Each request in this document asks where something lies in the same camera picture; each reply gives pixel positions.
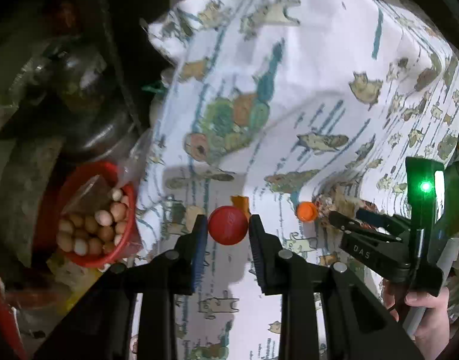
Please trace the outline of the person's right hand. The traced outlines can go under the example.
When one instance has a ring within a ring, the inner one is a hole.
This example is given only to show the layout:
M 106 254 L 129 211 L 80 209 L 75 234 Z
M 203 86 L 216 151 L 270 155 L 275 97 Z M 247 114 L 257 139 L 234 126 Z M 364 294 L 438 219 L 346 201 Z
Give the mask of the person's right hand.
M 425 359 L 437 359 L 450 340 L 449 289 L 443 287 L 437 297 L 427 292 L 408 292 L 404 303 L 426 309 L 413 341 Z

